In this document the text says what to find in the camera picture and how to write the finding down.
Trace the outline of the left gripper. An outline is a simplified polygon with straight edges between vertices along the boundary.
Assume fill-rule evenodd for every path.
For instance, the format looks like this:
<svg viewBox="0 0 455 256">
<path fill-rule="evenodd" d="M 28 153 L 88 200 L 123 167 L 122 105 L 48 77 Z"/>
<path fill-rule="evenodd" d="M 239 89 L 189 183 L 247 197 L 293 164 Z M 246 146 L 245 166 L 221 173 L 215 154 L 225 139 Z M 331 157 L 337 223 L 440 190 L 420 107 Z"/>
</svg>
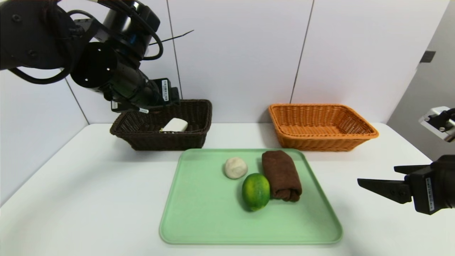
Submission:
<svg viewBox="0 0 455 256">
<path fill-rule="evenodd" d="M 169 80 L 140 78 L 133 96 L 136 107 L 162 107 L 168 104 L 180 105 L 180 92 L 177 87 L 169 87 Z"/>
</svg>

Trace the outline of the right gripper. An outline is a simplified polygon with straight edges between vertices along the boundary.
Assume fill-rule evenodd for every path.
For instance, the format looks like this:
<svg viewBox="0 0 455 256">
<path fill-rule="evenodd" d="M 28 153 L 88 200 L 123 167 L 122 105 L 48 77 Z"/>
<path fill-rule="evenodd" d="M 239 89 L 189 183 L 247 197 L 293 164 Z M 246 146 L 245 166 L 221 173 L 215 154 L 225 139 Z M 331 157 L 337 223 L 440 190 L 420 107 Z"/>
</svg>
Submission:
<svg viewBox="0 0 455 256">
<path fill-rule="evenodd" d="M 358 178 L 360 187 L 394 202 L 405 204 L 414 199 L 415 210 L 434 214 L 455 207 L 455 156 L 443 155 L 430 165 L 395 166 L 405 181 Z"/>
</svg>

